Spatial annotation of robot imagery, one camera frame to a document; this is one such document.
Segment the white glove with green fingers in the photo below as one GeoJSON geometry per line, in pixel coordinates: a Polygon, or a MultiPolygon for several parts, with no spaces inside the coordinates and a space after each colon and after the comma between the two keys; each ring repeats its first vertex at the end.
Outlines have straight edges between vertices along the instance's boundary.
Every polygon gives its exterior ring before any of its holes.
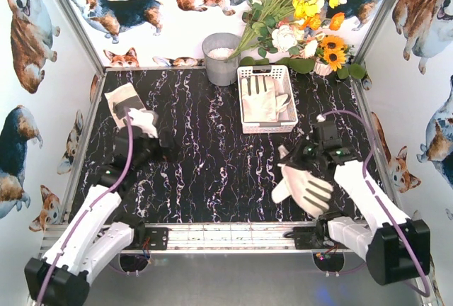
{"type": "Polygon", "coordinates": [[[276,114],[278,115],[280,113],[283,113],[287,109],[287,107],[291,101],[291,96],[287,93],[286,94],[283,93],[283,94],[276,96],[275,101],[276,101],[275,111],[276,111],[276,114]]]}

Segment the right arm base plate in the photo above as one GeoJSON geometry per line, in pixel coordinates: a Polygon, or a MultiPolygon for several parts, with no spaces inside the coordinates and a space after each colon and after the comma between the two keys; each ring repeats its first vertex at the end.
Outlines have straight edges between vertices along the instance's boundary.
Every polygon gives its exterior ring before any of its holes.
{"type": "Polygon", "coordinates": [[[334,218],[341,217],[341,212],[328,212],[317,218],[312,224],[293,227],[285,232],[285,239],[292,239],[295,249],[330,249],[335,247],[337,242],[330,238],[328,222],[334,218]]]}

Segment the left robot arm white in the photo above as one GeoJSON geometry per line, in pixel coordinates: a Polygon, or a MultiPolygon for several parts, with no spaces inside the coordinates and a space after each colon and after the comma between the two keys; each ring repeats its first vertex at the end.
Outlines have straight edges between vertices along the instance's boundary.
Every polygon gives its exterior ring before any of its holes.
{"type": "Polygon", "coordinates": [[[124,127],[115,136],[112,159],[98,168],[84,203],[59,239],[24,273],[36,305],[83,305],[97,275],[123,249],[165,250],[168,228],[146,227],[138,217],[120,213],[105,222],[131,191],[138,171],[149,162],[170,162],[179,146],[169,130],[157,137],[140,127],[124,127]]]}

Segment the white grey glove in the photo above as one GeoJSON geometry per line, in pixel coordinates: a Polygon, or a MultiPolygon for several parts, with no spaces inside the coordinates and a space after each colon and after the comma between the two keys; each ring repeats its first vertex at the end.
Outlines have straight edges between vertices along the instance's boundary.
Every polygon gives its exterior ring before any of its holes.
{"type": "Polygon", "coordinates": [[[241,79],[241,102],[245,123],[277,121],[275,81],[271,76],[252,75],[241,79]]]}
{"type": "Polygon", "coordinates": [[[132,126],[137,126],[150,137],[157,136],[157,114],[147,110],[131,83],[117,87],[104,94],[110,113],[119,129],[126,126],[127,115],[132,126]]]}

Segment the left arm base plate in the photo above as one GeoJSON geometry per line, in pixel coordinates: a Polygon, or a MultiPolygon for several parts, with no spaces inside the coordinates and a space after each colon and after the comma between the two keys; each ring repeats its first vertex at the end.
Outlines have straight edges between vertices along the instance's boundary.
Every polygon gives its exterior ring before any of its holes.
{"type": "Polygon", "coordinates": [[[167,227],[139,227],[134,231],[134,238],[128,249],[165,251],[168,240],[169,228],[167,227]]]}

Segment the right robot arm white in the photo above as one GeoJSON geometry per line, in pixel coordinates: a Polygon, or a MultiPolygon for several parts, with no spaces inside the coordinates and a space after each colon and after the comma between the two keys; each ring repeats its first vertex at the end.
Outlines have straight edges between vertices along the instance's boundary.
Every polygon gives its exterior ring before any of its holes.
{"type": "Polygon", "coordinates": [[[368,174],[356,151],[343,145],[332,121],[316,123],[314,136],[291,149],[280,146],[282,180],[272,191],[274,203],[291,198],[315,218],[321,237],[328,237],[356,253],[380,285],[412,278],[427,280],[430,273],[430,229],[399,209],[368,174]],[[316,177],[318,167],[349,195],[366,225],[342,212],[331,212],[332,185],[316,177]]]}

